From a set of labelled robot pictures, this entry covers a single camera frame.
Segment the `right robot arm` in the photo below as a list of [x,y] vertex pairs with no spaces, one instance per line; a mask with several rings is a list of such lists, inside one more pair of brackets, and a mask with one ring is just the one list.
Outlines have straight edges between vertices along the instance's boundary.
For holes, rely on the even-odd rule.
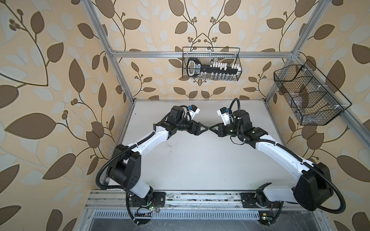
[[211,131],[219,137],[238,138],[244,144],[272,158],[295,179],[295,183],[290,185],[275,185],[268,182],[260,186],[256,190],[260,206],[263,207],[268,201],[279,201],[297,203],[306,210],[314,211],[333,196],[330,171],[324,164],[314,164],[289,152],[265,130],[254,127],[249,114],[244,110],[232,112],[229,108],[223,107],[217,114],[221,117],[222,123],[211,126]]

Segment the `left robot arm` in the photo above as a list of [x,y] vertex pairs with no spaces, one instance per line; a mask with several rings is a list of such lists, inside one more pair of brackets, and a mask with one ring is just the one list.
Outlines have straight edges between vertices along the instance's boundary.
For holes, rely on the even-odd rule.
[[160,122],[153,125],[153,131],[147,136],[129,145],[118,145],[106,171],[106,176],[117,185],[109,185],[108,189],[122,189],[150,201],[153,189],[141,179],[142,158],[178,131],[196,136],[204,133],[207,128],[193,120],[199,112],[195,105],[173,106]]

